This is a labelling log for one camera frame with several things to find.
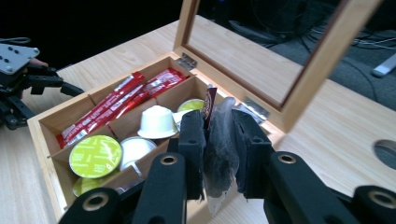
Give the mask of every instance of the metal hinge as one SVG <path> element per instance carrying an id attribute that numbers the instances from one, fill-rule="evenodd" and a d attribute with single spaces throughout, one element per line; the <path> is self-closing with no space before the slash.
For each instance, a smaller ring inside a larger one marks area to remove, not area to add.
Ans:
<path id="1" fill-rule="evenodd" d="M 252 99 L 246 97 L 244 102 L 239 104 L 237 109 L 250 114 L 257 123 L 262 123 L 268 119 L 270 113 L 254 102 Z"/>
<path id="2" fill-rule="evenodd" d="M 197 66 L 197 62 L 186 53 L 183 53 L 181 58 L 177 59 L 176 62 L 187 71 L 190 71 Z"/>

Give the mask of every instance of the yellow coffee capsule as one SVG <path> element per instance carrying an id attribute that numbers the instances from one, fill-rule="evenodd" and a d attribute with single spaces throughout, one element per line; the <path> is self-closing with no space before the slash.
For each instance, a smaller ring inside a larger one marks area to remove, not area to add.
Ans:
<path id="1" fill-rule="evenodd" d="M 191 99 L 181 104 L 177 112 L 184 110 L 201 110 L 204 107 L 204 101 L 201 99 Z"/>
<path id="2" fill-rule="evenodd" d="M 116 169 L 111 174 L 105 175 L 100 178 L 80 177 L 73 185 L 73 193 L 78 197 L 81 194 L 87 192 L 88 190 L 96 189 L 100 187 L 103 183 L 105 183 L 110 177 L 116 175 L 118 172 L 119 170 Z"/>
<path id="3" fill-rule="evenodd" d="M 95 135 L 74 146 L 69 164 L 76 175 L 99 178 L 114 171 L 120 164 L 121 156 L 121 146 L 114 138 Z"/>

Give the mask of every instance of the red sugar packet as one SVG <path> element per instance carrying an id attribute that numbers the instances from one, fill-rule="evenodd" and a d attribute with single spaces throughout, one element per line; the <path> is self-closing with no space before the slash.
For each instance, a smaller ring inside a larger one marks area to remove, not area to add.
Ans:
<path id="1" fill-rule="evenodd" d="M 131 101 L 134 101 L 134 98 L 139 94 L 142 88 L 143 85 L 136 87 L 135 89 L 124 95 L 119 101 L 117 101 L 114 105 L 107 109 L 98 118 L 92 120 L 91 123 L 87 125 L 87 133 L 91 133 L 96 129 L 109 123 L 110 120 L 115 115 L 117 115 L 127 104 L 129 104 Z"/>
<path id="2" fill-rule="evenodd" d="M 178 83 L 185 80 L 186 77 L 183 76 L 179 71 L 174 68 L 167 68 L 163 72 L 161 72 L 156 77 L 150 79 L 143 91 L 148 91 L 148 97 L 154 98 L 159 94 L 163 93 L 176 86 Z"/>
<path id="3" fill-rule="evenodd" d="M 125 105 L 119 113 L 115 114 L 110 121 L 114 119 L 118 119 L 122 115 L 128 113 L 131 111 L 133 108 L 137 107 L 138 105 L 141 105 L 143 102 L 145 102 L 148 99 L 149 93 L 147 91 L 141 92 L 138 94 L 131 102 L 128 103 L 128 105 Z"/>
<path id="4" fill-rule="evenodd" d="M 119 99 L 125 94 L 136 88 L 137 85 L 141 84 L 144 80 L 144 76 L 135 72 L 125 78 L 117 88 L 114 89 L 105 99 L 103 99 L 98 105 L 96 105 L 91 111 L 85 114 L 76 123 L 65 129 L 62 133 L 56 136 L 58 143 L 61 148 L 71 145 L 80 139 L 82 136 L 87 134 L 85 130 L 86 126 L 93 120 L 98 118 L 102 113 L 114 105 Z"/>

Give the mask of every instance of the wooden table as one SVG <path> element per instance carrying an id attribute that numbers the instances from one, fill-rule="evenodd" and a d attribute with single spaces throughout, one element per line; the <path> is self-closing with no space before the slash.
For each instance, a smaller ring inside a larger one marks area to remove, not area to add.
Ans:
<path id="1" fill-rule="evenodd" d="M 176 29 L 177 22 L 173 22 L 62 69 L 59 74 L 84 90 L 99 87 L 171 51 Z M 23 101 L 38 114 L 68 99 L 58 89 L 46 89 L 39 96 L 26 91 Z M 28 129 L 9 131 L 2 126 L 0 132 L 2 220 L 55 223 Z M 396 171 L 380 162 L 373 150 L 378 139 L 396 141 L 395 133 L 395 111 L 327 80 L 277 150 L 300 155 L 326 185 L 347 195 L 352 195 L 360 185 L 378 185 L 396 191 Z M 262 201 L 246 202 L 242 196 L 235 197 L 216 218 L 209 219 L 209 216 L 194 217 L 189 223 L 266 222 Z"/>

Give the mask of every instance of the tea bag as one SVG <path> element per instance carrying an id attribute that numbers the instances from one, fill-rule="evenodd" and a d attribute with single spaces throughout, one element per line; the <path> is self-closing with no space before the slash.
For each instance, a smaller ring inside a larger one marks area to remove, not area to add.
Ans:
<path id="1" fill-rule="evenodd" d="M 204 154 L 204 181 L 209 211 L 214 216 L 220 209 L 239 166 L 233 131 L 233 97 L 226 97 L 213 108 Z"/>

